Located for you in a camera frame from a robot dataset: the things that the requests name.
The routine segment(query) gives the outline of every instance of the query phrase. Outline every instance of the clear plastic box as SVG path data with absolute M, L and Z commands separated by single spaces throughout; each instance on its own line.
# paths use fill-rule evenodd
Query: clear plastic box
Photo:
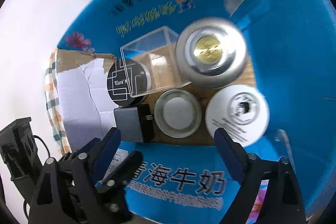
M 175 59 L 175 44 L 178 34 L 167 26 L 160 27 L 120 48 L 125 65 L 125 58 L 137 61 L 145 66 L 151 77 L 151 88 L 143 93 L 131 93 L 131 97 L 147 95 L 165 90 L 180 88 L 190 81 L 180 75 Z M 127 83 L 130 85 L 128 70 L 125 70 Z

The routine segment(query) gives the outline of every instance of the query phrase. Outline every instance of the screw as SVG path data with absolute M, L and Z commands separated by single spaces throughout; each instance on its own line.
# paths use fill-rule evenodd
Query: screw
M 256 160 L 257 159 L 257 155 L 255 153 L 249 153 L 248 157 L 250 160 Z
M 54 162 L 54 158 L 48 158 L 47 160 L 46 160 L 46 163 L 47 164 L 52 164 Z
M 115 181 L 112 180 L 112 179 L 110 179 L 110 180 L 107 181 L 106 184 L 107 184 L 107 186 L 110 186 L 110 187 L 111 187 L 111 186 L 113 186 L 113 185 L 115 184 Z
M 118 205 L 116 205 L 115 203 L 112 203 L 111 206 L 110 206 L 110 210 L 111 210 L 113 213 L 116 213 L 117 211 L 119 211 L 119 207 L 118 207 Z
M 87 153 L 80 153 L 80 154 L 78 155 L 78 158 L 79 158 L 80 160 L 84 160 L 84 159 L 86 159 L 86 157 L 87 157 Z
M 281 162 L 283 164 L 288 164 L 289 163 L 289 160 L 287 158 L 281 158 Z

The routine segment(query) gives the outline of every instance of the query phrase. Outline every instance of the checkered cloth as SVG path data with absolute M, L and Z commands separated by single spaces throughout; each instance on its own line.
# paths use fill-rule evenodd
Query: checkered cloth
M 60 147 L 60 152 L 64 155 L 71 152 L 68 138 L 64 129 L 62 117 L 59 110 L 59 100 L 57 93 L 57 80 L 56 80 L 56 54 L 57 49 L 51 54 L 49 59 L 49 68 L 45 73 L 45 100 L 48 112 L 49 121 L 52 127 L 53 136 L 55 141 Z

